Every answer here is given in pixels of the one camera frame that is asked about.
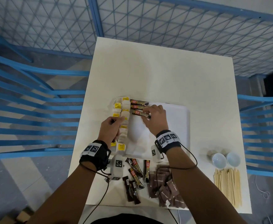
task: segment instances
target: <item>metal mesh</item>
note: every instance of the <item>metal mesh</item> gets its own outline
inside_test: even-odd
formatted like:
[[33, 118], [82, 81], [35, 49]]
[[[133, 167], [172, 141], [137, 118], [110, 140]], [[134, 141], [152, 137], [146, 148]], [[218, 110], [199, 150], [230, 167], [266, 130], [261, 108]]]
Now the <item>metal mesh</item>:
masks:
[[273, 71], [273, 22], [154, 0], [97, 0], [105, 37], [233, 58], [236, 75]]
[[0, 35], [13, 45], [93, 55], [88, 0], [0, 0]]

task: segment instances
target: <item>white tray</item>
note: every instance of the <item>white tray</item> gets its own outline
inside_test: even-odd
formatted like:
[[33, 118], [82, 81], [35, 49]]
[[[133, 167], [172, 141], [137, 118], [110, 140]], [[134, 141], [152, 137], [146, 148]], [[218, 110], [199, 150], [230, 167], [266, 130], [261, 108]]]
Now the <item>white tray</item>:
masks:
[[[162, 105], [167, 111], [168, 126], [180, 138], [181, 143], [190, 147], [190, 113], [189, 110], [180, 105], [167, 103], [149, 102], [149, 105]], [[156, 137], [150, 133], [140, 116], [130, 115], [128, 124], [128, 135], [126, 143], [126, 154], [124, 156], [136, 159], [152, 159], [151, 146], [155, 146]]]

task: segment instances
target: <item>person's left hand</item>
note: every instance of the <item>person's left hand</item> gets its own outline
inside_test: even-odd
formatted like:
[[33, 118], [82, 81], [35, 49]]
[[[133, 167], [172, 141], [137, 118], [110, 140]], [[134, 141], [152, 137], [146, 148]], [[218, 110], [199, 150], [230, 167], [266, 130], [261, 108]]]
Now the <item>person's left hand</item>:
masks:
[[101, 123], [100, 131], [97, 140], [104, 141], [108, 148], [110, 148], [110, 144], [112, 143], [113, 139], [119, 136], [120, 125], [125, 120], [125, 117], [108, 117]]

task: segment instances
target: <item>pile of wooden stirrers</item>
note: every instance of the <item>pile of wooden stirrers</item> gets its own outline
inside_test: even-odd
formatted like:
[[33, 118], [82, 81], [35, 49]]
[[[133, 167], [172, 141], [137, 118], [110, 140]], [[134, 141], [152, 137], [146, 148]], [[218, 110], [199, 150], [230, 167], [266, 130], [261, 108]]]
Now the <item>pile of wooden stirrers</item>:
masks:
[[237, 169], [216, 169], [214, 184], [228, 198], [231, 204], [238, 208], [242, 205], [240, 189], [240, 172]]

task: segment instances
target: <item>hand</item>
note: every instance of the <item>hand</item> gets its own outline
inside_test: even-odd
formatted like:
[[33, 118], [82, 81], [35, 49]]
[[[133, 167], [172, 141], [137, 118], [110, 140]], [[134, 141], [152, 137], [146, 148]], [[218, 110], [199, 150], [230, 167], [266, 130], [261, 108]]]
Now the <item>hand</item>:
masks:
[[101, 123], [100, 131], [97, 140], [104, 141], [108, 148], [110, 148], [110, 144], [112, 143], [113, 139], [119, 136], [120, 125], [125, 120], [125, 117], [108, 117]]
[[163, 109], [162, 105], [146, 107], [143, 109], [143, 112], [147, 114], [151, 113], [150, 120], [144, 116], [142, 116], [142, 120], [154, 136], [156, 136], [160, 131], [169, 129], [166, 111]]

